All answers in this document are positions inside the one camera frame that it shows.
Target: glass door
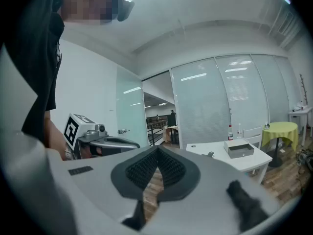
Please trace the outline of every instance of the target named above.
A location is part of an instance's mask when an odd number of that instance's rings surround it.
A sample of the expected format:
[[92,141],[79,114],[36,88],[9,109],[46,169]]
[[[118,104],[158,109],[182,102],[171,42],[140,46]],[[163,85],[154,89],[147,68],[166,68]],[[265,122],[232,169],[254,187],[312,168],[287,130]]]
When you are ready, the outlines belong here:
[[132,140],[140,147],[148,145],[142,82],[120,67],[116,78],[116,116],[120,137]]

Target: railing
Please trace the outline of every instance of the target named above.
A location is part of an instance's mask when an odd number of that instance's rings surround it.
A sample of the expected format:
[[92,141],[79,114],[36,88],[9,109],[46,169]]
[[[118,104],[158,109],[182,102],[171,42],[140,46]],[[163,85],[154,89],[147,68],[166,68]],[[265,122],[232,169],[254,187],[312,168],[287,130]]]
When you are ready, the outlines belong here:
[[161,133],[157,136],[155,136],[155,134],[157,134],[159,132],[163,132],[163,127],[167,124],[168,124],[168,120],[163,120],[163,121],[158,121],[158,122],[147,124],[148,140],[149,140],[149,142],[152,142],[150,144],[150,146],[155,145],[155,143],[163,137],[163,133]]

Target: yellow round table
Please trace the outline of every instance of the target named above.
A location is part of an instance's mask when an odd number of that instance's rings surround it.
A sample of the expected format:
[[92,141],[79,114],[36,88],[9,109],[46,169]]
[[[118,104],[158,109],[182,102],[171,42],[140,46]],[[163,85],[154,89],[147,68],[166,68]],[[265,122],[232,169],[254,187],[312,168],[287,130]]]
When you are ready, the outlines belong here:
[[262,146],[269,143],[271,139],[277,139],[275,151],[268,154],[273,158],[269,163],[271,167],[279,167],[282,164],[282,160],[277,157],[279,139],[287,145],[292,142],[291,146],[296,151],[298,145],[298,125],[292,122],[274,122],[269,124],[269,129],[263,129],[263,141]]

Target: plastic bottle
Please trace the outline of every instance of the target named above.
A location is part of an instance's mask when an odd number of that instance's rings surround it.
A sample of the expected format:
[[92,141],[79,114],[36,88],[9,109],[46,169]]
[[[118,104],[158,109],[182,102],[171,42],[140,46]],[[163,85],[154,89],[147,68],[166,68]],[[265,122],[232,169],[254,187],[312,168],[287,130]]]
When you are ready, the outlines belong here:
[[228,140],[233,140],[233,130],[231,124],[228,126]]
[[241,129],[241,124],[238,124],[237,138],[238,139],[242,139],[243,138],[243,131]]

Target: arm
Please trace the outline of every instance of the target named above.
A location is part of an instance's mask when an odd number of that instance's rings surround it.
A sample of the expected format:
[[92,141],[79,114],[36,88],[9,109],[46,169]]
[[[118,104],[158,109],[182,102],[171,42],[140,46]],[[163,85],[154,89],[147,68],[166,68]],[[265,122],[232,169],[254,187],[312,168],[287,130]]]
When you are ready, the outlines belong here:
[[50,111],[45,112],[44,121],[45,147],[57,150],[62,160],[66,160],[65,149],[66,141],[63,134],[55,127],[50,119]]

